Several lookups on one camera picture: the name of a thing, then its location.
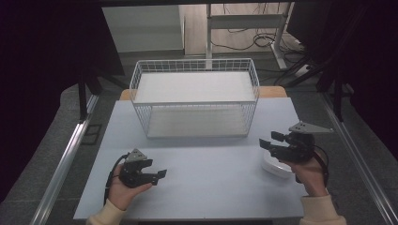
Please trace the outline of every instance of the wire basket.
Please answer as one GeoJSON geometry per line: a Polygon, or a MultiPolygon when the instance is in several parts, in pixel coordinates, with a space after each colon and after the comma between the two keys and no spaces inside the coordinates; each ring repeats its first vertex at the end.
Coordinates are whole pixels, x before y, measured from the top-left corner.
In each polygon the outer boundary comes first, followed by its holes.
{"type": "Polygon", "coordinates": [[[245,137],[258,87],[252,59],[139,61],[130,99],[148,138],[245,137]]]}

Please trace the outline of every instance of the black curtain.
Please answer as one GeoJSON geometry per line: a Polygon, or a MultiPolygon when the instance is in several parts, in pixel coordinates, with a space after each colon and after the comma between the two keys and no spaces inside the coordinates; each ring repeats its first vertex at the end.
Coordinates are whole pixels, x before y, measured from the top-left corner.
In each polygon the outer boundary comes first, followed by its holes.
{"type": "Polygon", "coordinates": [[[374,1],[342,60],[351,103],[398,159],[398,3],[374,1]]]}
{"type": "Polygon", "coordinates": [[[123,68],[99,5],[1,1],[0,29],[3,201],[54,120],[61,93],[84,69],[122,75],[123,68]]]}

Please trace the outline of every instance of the wall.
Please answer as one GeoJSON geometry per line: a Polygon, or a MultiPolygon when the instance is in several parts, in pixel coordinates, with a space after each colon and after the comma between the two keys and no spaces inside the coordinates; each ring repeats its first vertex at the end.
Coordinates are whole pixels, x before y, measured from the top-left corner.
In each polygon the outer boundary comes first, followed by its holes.
{"type": "Polygon", "coordinates": [[[178,6],[104,7],[119,53],[182,50],[178,6]]]}

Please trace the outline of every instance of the human hand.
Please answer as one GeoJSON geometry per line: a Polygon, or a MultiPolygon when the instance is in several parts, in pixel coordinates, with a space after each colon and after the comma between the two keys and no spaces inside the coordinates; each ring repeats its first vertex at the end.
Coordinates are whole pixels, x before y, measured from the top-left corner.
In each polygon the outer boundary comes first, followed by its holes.
{"type": "Polygon", "coordinates": [[[119,179],[121,168],[121,164],[115,168],[108,199],[116,208],[125,211],[127,207],[129,207],[132,199],[138,194],[150,189],[152,184],[149,183],[136,188],[126,187],[119,179]]]}
{"type": "Polygon", "coordinates": [[[305,186],[305,190],[311,197],[327,196],[324,183],[322,167],[313,157],[306,162],[295,163],[281,161],[291,167],[292,172],[296,174],[298,180],[305,186]]]}

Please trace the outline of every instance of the table surface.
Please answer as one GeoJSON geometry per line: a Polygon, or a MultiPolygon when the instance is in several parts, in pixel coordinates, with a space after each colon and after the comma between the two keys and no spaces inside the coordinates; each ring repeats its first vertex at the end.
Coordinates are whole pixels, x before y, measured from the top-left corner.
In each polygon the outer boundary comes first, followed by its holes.
{"type": "MultiPolygon", "coordinates": [[[[280,88],[262,89],[283,92],[280,88]]],[[[156,187],[134,199],[126,219],[301,217],[303,186],[292,173],[282,178],[266,172],[262,162],[267,152],[258,143],[259,138],[268,139],[272,130],[287,133],[298,121],[289,97],[269,97],[258,100],[246,138],[148,139],[131,102],[119,100],[74,218],[84,219],[100,210],[104,174],[134,147],[154,160],[147,173],[168,172],[156,187]]]]}

